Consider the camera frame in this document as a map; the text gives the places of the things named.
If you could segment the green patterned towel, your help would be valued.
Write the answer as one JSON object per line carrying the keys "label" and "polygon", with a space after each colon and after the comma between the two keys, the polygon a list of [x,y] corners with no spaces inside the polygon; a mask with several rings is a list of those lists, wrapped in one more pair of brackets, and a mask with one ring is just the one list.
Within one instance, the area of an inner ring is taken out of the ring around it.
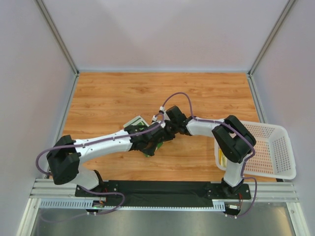
{"label": "green patterned towel", "polygon": [[[129,122],[123,125],[125,131],[129,134],[146,131],[153,126],[148,124],[141,116],[136,116]],[[163,142],[157,137],[157,132],[150,131],[149,133],[142,134],[140,136],[131,137],[133,142],[131,150],[138,150],[146,157],[154,156],[155,151],[159,149]]]}

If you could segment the cream yellow crocodile towel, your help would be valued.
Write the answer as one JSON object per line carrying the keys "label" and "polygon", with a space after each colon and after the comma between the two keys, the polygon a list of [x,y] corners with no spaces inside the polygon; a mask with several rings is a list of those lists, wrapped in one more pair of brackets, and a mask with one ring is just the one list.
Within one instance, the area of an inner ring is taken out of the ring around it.
{"label": "cream yellow crocodile towel", "polygon": [[226,158],[225,155],[223,154],[221,148],[219,148],[218,155],[219,155],[219,164],[220,164],[222,167],[226,167],[226,165],[227,165],[227,158]]}

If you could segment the white plastic basket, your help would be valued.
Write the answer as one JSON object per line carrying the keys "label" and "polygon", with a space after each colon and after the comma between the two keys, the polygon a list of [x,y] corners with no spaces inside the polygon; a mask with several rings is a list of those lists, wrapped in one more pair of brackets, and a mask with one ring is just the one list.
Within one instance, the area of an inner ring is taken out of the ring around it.
{"label": "white plastic basket", "polygon": [[285,128],[279,125],[241,121],[256,139],[255,156],[245,165],[244,174],[294,179],[296,165],[294,154]]}

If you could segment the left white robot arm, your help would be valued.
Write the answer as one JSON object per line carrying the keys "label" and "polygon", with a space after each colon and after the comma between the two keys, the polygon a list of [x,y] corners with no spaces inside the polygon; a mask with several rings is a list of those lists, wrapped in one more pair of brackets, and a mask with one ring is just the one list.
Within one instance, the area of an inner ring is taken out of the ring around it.
{"label": "left white robot arm", "polygon": [[140,151],[153,156],[158,144],[174,139],[169,122],[157,122],[146,127],[129,125],[116,133],[90,140],[74,140],[62,136],[47,154],[51,175],[56,185],[74,183],[93,190],[102,185],[98,171],[88,170],[83,163],[116,152]]}

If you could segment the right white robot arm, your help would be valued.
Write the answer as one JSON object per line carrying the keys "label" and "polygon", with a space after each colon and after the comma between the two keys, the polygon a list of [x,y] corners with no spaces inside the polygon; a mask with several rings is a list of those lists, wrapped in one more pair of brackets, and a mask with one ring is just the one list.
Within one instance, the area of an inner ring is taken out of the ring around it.
{"label": "right white robot arm", "polygon": [[186,117],[177,106],[169,108],[164,114],[169,125],[168,129],[173,134],[215,139],[227,158],[220,190],[225,196],[231,197],[236,194],[244,183],[246,161],[255,155],[256,139],[249,130],[233,115],[218,120]]}

